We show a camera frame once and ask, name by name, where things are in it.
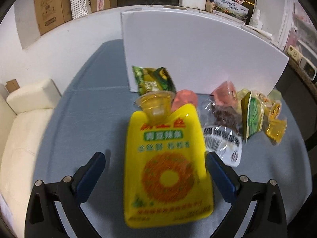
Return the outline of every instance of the sofa cushion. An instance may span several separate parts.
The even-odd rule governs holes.
[[[59,94],[51,79],[23,86],[7,97],[7,103],[17,114],[36,109],[55,108]]]
[[[0,95],[0,162],[16,114]]]
[[[13,215],[13,230],[24,237],[24,222],[42,136],[53,109],[20,113],[14,120],[2,157],[0,191]]]

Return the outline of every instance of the yellow snack bag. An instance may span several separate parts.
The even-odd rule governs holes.
[[[135,112],[126,142],[126,224],[176,225],[205,218],[212,211],[212,182],[195,107],[186,104],[156,126],[148,124],[144,112]]]

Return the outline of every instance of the green snack bag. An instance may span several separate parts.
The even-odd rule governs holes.
[[[132,66],[140,96],[151,91],[165,90],[176,93],[172,78],[163,67],[141,68]]]
[[[261,131],[264,108],[252,91],[241,100],[243,138],[245,142],[255,133]]]

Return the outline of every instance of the bottle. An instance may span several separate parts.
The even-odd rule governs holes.
[[[253,16],[250,19],[249,26],[255,27],[257,29],[262,29],[263,23],[260,21],[260,14],[261,14],[260,10],[256,10],[254,12]]]

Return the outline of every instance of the yellow jelly cup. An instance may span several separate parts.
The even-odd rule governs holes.
[[[175,94],[170,91],[152,91],[140,96],[136,104],[149,118],[150,125],[164,123],[171,115],[172,101]]]
[[[282,138],[285,134],[286,127],[287,127],[287,119],[284,119],[284,120],[270,119],[265,133],[268,137],[270,137],[277,144],[279,144],[282,141]]]
[[[272,105],[272,107],[265,107],[264,108],[264,114],[267,116],[269,120],[271,119],[277,119],[278,116],[280,115],[282,109],[282,103],[281,101],[277,100],[275,103]]]

